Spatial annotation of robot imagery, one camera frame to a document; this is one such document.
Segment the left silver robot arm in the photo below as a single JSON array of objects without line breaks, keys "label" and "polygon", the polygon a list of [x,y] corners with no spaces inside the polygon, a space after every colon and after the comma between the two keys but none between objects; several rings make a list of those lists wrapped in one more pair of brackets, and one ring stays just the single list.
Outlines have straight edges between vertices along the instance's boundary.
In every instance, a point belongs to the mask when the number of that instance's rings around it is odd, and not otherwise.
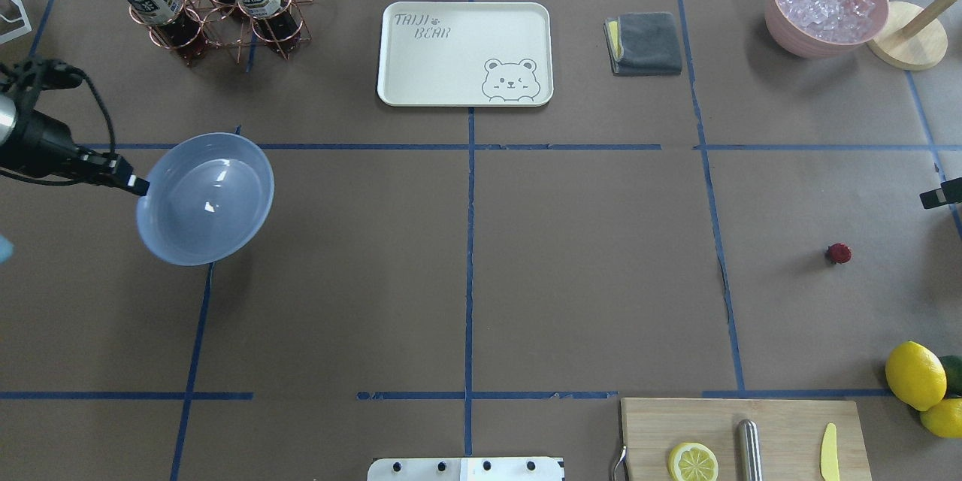
[{"label": "left silver robot arm", "polygon": [[65,123],[2,97],[2,175],[44,186],[87,183],[145,196],[149,183],[118,153],[76,144]]}]

